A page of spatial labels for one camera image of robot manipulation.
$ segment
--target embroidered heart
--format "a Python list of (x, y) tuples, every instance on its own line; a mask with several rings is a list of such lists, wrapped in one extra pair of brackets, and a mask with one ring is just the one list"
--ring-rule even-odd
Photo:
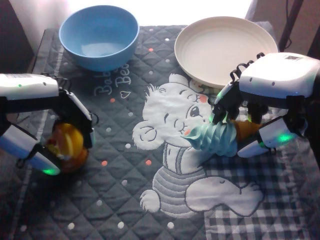
[(121, 91), (120, 96), (122, 99), (126, 99), (131, 94), (130, 91)]

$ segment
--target teal ice cream swirl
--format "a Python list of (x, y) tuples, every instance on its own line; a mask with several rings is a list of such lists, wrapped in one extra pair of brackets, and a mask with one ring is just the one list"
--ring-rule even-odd
[(238, 149), (236, 136), (237, 131), (233, 123), (219, 122), (216, 125), (209, 123), (197, 126), (183, 138), (196, 150), (233, 157)]

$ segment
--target bowl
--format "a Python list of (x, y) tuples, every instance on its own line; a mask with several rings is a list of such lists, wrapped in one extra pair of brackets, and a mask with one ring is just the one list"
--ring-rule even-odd
[(77, 65), (106, 72), (133, 56), (139, 30), (138, 21), (127, 10), (96, 5), (70, 15), (59, 29), (59, 39)]
[(181, 68), (197, 82), (217, 90), (232, 80), (230, 73), (239, 64), (257, 60), (261, 52), (278, 52), (272, 36), (251, 21), (230, 16), (209, 17), (190, 24), (174, 45)]

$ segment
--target plate rim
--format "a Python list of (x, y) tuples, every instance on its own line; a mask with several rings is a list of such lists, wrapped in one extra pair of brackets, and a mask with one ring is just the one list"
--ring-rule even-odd
[(179, 66), (182, 68), (182, 70), (187, 74), (189, 75), (189, 77), (191, 77), (193, 80), (205, 85), (205, 86), (208, 86), (208, 87), (212, 87), (212, 88), (217, 88), (217, 89), (223, 89), (225, 87), (225, 85), (221, 85), (221, 84), (217, 84), (217, 83), (212, 83), (212, 82), (208, 82), (208, 81), (205, 81), (205, 80), (202, 80), (196, 76), (194, 76), (192, 73), (190, 73), (189, 71), (186, 70), (186, 68), (183, 66), (183, 64), (181, 63), (181, 60), (179, 59), (179, 57), (177, 56), (177, 41), (179, 39), (179, 37), (181, 38), (181, 35), (183, 34), (183, 32), (186, 32), (188, 29), (190, 29), (191, 27), (193, 27), (194, 25), (196, 24), (199, 24), (201, 22), (207, 22), (207, 21), (215, 21), (215, 20), (223, 20), (223, 19), (234, 19), (234, 20), (237, 20), (237, 21), (242, 21), (243, 23), (247, 24), (247, 25), (251, 25), (251, 26), (255, 26), (255, 28), (260, 28), (270, 39), (272, 39), (273, 43), (274, 43), (274, 46), (275, 49), (276, 49), (276, 52), (278, 53), (279, 52), (279, 49), (278, 49), (278, 45), (276, 43), (276, 41), (274, 40), (274, 38), (270, 35), (269, 32), (267, 32), (263, 27), (259, 26), (258, 24), (252, 22), (252, 21), (249, 21), (247, 19), (244, 19), (244, 18), (240, 18), (240, 17), (234, 17), (234, 16), (212, 16), (212, 17), (206, 17), (206, 18), (203, 18), (201, 20), (198, 20), (198, 21), (195, 21), (191, 24), (189, 24), (188, 26), (186, 26), (179, 34), (178, 36), (176, 37), (175, 39), (175, 43), (174, 43), (174, 55), (175, 55), (175, 58), (179, 64)]

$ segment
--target beige plate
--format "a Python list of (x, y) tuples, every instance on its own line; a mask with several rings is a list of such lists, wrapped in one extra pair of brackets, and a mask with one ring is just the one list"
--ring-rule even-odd
[(201, 84), (222, 89), (238, 64), (257, 54), (277, 53), (271, 35), (253, 22), (217, 16), (187, 26), (177, 37), (174, 53), (182, 69)]

